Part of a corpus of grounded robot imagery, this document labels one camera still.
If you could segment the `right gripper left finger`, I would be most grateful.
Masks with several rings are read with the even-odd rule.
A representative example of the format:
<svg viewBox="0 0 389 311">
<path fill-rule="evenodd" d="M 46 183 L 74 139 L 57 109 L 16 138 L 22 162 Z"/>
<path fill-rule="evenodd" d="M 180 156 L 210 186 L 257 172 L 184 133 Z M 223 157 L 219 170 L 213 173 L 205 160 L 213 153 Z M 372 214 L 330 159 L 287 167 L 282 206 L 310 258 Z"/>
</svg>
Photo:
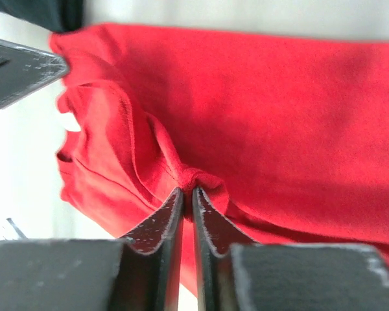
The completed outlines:
<svg viewBox="0 0 389 311">
<path fill-rule="evenodd" d="M 121 238 L 0 240 L 0 310 L 176 310 L 183 203 Z"/>
</svg>

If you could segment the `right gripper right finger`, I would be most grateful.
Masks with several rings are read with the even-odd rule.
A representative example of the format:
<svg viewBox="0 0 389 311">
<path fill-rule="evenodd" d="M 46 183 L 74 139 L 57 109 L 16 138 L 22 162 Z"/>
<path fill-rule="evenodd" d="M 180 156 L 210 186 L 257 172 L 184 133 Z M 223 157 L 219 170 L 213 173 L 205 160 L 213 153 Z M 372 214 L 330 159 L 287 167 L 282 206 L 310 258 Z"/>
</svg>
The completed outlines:
<svg viewBox="0 0 389 311">
<path fill-rule="evenodd" d="M 389 310 L 389 269 L 366 244 L 261 244 L 192 195 L 200 310 Z"/>
</svg>

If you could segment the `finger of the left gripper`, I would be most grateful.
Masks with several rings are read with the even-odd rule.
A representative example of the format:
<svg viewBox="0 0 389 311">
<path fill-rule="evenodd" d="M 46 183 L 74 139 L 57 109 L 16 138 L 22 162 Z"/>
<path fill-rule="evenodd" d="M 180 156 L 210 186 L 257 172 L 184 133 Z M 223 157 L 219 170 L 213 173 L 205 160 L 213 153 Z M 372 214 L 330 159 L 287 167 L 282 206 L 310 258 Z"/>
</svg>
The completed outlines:
<svg viewBox="0 0 389 311">
<path fill-rule="evenodd" d="M 60 55 L 0 39 L 0 110 L 67 73 Z"/>
</svg>

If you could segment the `red t shirt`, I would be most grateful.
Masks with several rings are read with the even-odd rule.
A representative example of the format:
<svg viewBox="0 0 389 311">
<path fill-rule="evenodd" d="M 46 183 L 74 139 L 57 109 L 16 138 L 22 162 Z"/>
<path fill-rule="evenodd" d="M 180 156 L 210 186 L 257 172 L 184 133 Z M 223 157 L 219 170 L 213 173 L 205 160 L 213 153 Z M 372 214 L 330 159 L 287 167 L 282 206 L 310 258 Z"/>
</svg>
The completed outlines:
<svg viewBox="0 0 389 311">
<path fill-rule="evenodd" d="M 361 242 L 389 265 L 389 42 L 103 24 L 49 45 L 80 126 L 61 197 L 112 236 L 201 186 L 258 242 Z"/>
</svg>

